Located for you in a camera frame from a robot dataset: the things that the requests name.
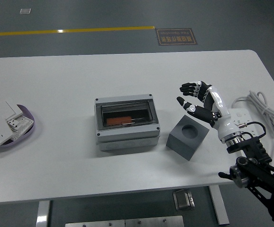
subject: gray floor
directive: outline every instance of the gray floor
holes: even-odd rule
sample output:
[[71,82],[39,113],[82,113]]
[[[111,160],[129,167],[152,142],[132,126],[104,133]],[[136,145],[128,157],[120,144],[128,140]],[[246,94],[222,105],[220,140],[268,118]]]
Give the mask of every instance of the gray floor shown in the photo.
[[[0,57],[251,49],[274,79],[274,0],[0,0],[0,32],[120,26],[191,27],[198,45],[158,46],[154,30],[16,35],[0,36]],[[274,226],[248,190],[220,188],[230,226]],[[196,209],[184,212],[172,191],[53,201],[50,226],[171,215],[189,227],[217,226],[208,188],[191,190]],[[37,209],[38,202],[1,204],[0,226],[35,226]]]

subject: orange object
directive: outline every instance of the orange object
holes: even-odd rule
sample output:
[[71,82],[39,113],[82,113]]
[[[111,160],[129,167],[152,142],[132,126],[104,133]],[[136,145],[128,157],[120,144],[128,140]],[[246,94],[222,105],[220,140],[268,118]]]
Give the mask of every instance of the orange object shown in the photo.
[[115,118],[107,118],[106,120],[107,126],[127,124],[127,123],[132,123],[132,117],[115,117]]

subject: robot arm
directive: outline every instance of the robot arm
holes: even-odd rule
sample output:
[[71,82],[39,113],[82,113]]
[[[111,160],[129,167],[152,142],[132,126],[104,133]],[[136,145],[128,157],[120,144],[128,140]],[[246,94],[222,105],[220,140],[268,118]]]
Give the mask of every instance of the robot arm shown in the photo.
[[[268,208],[274,221],[274,167],[269,165],[272,159],[260,142],[262,135],[243,139],[239,127],[244,125],[237,126],[232,122],[230,113],[214,86],[198,81],[183,84],[180,91],[185,96],[194,96],[203,102],[204,108],[192,105],[181,97],[177,98],[188,114],[208,122],[218,131],[219,140],[227,145],[228,153],[242,150],[246,155],[237,158],[236,164],[230,167],[230,174],[219,173],[219,177],[233,180],[240,188],[248,188]],[[256,187],[270,192],[271,198],[266,199]]]

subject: gray plastic box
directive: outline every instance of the gray plastic box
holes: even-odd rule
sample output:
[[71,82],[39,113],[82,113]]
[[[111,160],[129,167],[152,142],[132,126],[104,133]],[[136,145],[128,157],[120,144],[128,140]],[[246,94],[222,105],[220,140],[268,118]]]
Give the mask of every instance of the gray plastic box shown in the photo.
[[95,119],[102,151],[158,143],[160,125],[151,94],[97,98]]
[[209,129],[184,115],[170,132],[166,146],[189,161],[208,132]]

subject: table leg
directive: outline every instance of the table leg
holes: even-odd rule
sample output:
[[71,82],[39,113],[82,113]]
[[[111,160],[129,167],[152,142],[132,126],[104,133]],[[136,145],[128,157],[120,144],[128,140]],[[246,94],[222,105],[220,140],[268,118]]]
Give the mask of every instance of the table leg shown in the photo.
[[209,186],[209,190],[212,196],[212,202],[214,206],[214,210],[217,215],[219,225],[229,224],[229,220],[227,217],[227,212],[224,206],[223,198],[220,192],[220,188],[218,185]]
[[51,201],[40,201],[36,227],[47,227]]

